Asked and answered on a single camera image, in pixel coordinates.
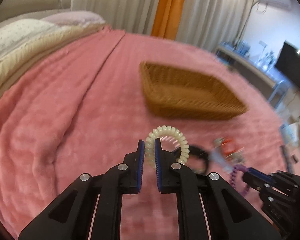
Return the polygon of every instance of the wicker basket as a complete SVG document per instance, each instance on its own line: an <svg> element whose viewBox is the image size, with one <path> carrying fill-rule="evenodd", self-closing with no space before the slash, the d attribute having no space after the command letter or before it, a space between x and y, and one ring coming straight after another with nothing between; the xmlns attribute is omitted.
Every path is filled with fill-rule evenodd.
<svg viewBox="0 0 300 240"><path fill-rule="evenodd" d="M151 62L140 64L149 110L169 118L229 120L247 106L213 76Z"/></svg>

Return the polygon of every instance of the television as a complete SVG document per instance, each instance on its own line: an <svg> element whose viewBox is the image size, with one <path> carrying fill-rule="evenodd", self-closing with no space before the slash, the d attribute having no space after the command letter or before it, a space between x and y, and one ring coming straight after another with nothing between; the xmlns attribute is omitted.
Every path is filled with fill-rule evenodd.
<svg viewBox="0 0 300 240"><path fill-rule="evenodd" d="M282 74L300 89L300 49L285 42L275 65Z"/></svg>

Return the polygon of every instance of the desk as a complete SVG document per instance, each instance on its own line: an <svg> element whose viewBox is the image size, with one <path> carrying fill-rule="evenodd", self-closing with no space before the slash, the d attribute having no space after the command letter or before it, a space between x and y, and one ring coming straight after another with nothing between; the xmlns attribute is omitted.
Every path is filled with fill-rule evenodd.
<svg viewBox="0 0 300 240"><path fill-rule="evenodd" d="M251 70L253 73L255 73L255 75L264 80L271 88L273 88L280 81L285 81L288 84L290 84L287 78L284 75L282 75L280 71L276 68L273 67L270 70L264 71L249 58L242 56L238 51L236 51L229 45L226 45L224 43L220 44L217 47L217 56L220 54L220 52L228 55L234 61L240 63L241 65Z"/></svg>
<svg viewBox="0 0 300 240"><path fill-rule="evenodd" d="M237 62L243 67L250 70L254 75L260 78L269 87L269 89L272 90L272 94L270 96L264 95L266 98L268 98L269 102L272 101L276 94L279 94L280 98L278 99L278 102L275 104L274 108L277 108L279 106L279 104L287 94L288 89L291 87L290 81L287 80L287 78L283 74L281 74L280 71L278 71L274 67L265 71L262 68L258 67L249 58L244 57L234 48L224 43L220 44L217 47L217 56L220 57L220 54L222 53L230 57L232 63Z"/></svg>

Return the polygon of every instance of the pink blanket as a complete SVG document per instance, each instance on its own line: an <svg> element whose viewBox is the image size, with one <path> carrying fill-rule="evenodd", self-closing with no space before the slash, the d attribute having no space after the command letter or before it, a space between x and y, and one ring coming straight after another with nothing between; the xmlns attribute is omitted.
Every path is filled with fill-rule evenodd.
<svg viewBox="0 0 300 240"><path fill-rule="evenodd" d="M154 117L138 73L145 60L212 74L249 111L224 122ZM0 100L0 220L17 237L78 175L106 172L159 125L175 126L190 144L206 149L215 138L234 137L247 166L284 170L279 118L242 77L193 46L105 29L38 63ZM210 170L228 180L218 165ZM260 209L256 192L247 199ZM158 193L147 165L141 194L125 195L122 205L123 240L178 239L175 196Z"/></svg>

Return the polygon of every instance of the black hair tie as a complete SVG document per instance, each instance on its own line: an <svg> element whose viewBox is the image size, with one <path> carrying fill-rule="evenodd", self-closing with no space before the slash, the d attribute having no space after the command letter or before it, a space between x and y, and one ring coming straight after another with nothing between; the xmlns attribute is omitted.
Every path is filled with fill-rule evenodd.
<svg viewBox="0 0 300 240"><path fill-rule="evenodd" d="M194 146L194 145L189 145L189 155L193 155L196 156L199 159L202 159L204 161L205 164L205 170L204 172L200 173L200 175L207 175L208 173L208 169L209 169L209 152L201 149L200 147ZM175 150L172 151L172 153L174 154L176 160L180 158L181 156L181 148L177 148Z"/></svg>

